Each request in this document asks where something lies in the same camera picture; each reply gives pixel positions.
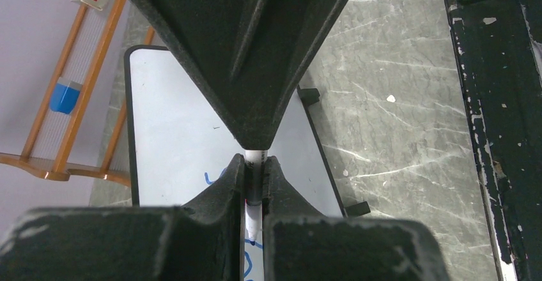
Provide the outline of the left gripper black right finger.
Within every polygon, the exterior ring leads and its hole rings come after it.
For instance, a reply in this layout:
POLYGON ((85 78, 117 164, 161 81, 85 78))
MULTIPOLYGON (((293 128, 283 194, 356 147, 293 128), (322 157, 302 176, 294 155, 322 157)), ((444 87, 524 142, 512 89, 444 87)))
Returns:
POLYGON ((265 280, 449 280, 439 244, 422 223, 330 217, 265 163, 265 280))

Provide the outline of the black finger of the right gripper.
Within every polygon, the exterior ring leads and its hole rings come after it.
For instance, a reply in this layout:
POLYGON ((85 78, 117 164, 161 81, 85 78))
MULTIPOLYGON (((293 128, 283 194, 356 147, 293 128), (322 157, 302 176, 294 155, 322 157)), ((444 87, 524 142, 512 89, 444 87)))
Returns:
POLYGON ((239 145, 271 147, 287 104, 349 0, 129 0, 239 145))

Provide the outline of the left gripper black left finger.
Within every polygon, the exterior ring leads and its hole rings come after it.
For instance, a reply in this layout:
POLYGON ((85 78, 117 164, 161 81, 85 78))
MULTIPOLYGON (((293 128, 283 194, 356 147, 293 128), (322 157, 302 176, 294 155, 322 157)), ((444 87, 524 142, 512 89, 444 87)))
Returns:
POLYGON ((244 165, 182 206, 28 211, 1 242, 1 279, 241 280, 244 165))

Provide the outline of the small whiteboard black frame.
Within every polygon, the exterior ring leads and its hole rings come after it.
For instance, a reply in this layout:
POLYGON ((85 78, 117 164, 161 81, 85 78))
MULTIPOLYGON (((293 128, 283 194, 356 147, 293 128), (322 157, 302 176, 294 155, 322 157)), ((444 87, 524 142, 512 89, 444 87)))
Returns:
MULTIPOLYGON (((132 197, 136 205, 181 206, 216 182, 242 147, 165 47, 136 45, 124 56, 132 197)), ((268 150, 288 183, 327 217, 356 218, 345 206, 309 109, 316 88, 296 88, 268 150)))

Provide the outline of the white blue marker pen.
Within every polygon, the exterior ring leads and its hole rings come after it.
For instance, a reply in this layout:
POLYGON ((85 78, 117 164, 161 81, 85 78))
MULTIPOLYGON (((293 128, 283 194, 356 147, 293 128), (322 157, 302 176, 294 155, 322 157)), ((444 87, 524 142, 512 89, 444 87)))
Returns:
POLYGON ((255 245, 261 230, 263 177, 267 150, 245 151, 245 229, 250 244, 255 245))

